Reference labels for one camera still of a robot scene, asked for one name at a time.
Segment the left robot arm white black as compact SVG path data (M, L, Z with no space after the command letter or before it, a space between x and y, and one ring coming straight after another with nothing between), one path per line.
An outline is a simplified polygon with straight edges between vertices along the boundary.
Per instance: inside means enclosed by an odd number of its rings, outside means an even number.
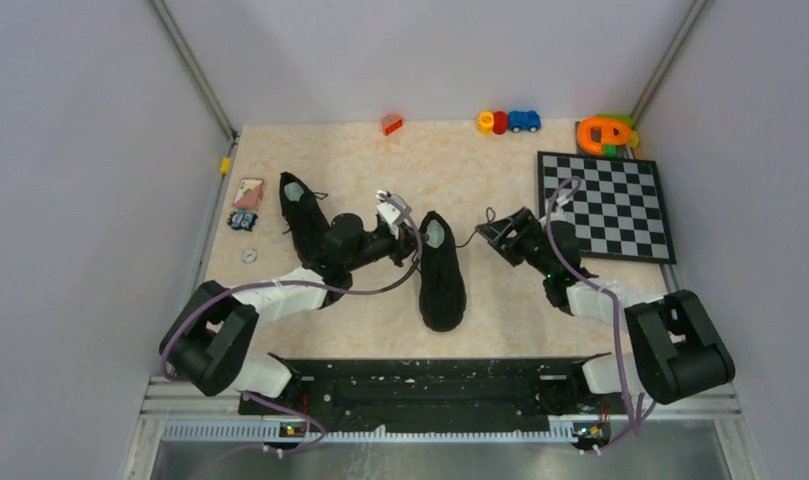
M206 396L250 392L277 413L294 410L301 397L295 372L272 354L253 353L251 341L268 324L357 295L354 270L423 250L408 211L390 204L380 209L373 231L363 230L359 217L287 215L301 265L275 279L231 288L215 280L200 284L159 345L164 378L189 382Z

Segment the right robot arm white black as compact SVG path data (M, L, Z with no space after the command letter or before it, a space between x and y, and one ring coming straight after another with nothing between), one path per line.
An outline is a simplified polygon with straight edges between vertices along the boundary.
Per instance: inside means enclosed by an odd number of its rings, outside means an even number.
M570 369L566 397L574 409L592 412L611 393L668 405L733 381L734 360L694 292L649 294L597 278L582 265L574 225L556 213L538 219L521 208L475 230L509 264L541 273L553 307L614 328L612 353Z

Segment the black shoe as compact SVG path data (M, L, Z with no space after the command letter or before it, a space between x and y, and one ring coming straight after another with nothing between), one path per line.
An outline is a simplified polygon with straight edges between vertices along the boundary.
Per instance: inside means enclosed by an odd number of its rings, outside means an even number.
M476 231L458 244L449 223L437 211L429 211L419 232L423 239L418 268L419 311L427 328L439 333L450 332L462 322L467 308L457 251L468 245Z
M282 172L279 182L281 215L287 223L293 247L302 263L313 261L330 224L318 204L318 196L301 179Z

